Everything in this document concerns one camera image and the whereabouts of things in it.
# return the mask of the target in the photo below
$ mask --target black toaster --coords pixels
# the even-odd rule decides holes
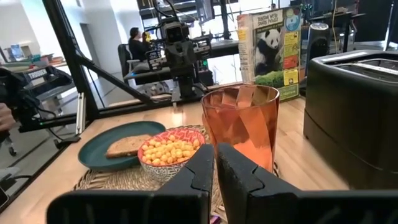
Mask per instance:
[[[398,54],[309,62],[304,135],[353,189],[398,189]]]

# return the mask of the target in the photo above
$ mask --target faceted glass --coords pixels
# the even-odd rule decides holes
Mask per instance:
[[[214,146],[227,142],[272,172],[278,90],[261,85],[226,87],[205,95],[201,104],[203,124]]]

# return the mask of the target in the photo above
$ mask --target red patterned bowl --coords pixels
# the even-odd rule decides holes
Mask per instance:
[[[202,135],[202,133],[189,128],[171,129],[169,131],[165,131],[163,133],[152,136],[150,139],[142,143],[142,146],[138,149],[139,162],[141,163],[142,168],[144,168],[144,171],[159,182],[169,181],[176,173],[180,171],[181,167],[183,167],[188,160],[167,165],[148,164],[142,161],[142,157],[144,155],[144,150],[142,147],[144,145],[148,146],[151,140],[155,140],[157,142],[161,142],[162,140],[168,141],[171,135],[175,137],[175,141],[181,140],[186,142],[193,142],[197,139],[200,146],[206,143],[205,136]]]

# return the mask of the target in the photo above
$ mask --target panda picture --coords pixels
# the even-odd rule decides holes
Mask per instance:
[[[279,51],[280,28],[270,29],[259,36],[255,53],[256,75],[277,70],[275,58]]]

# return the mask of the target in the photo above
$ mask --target toast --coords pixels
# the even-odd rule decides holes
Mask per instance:
[[[126,156],[136,156],[139,147],[148,138],[150,138],[150,135],[148,134],[122,138],[110,145],[106,151],[105,157],[112,159]]]

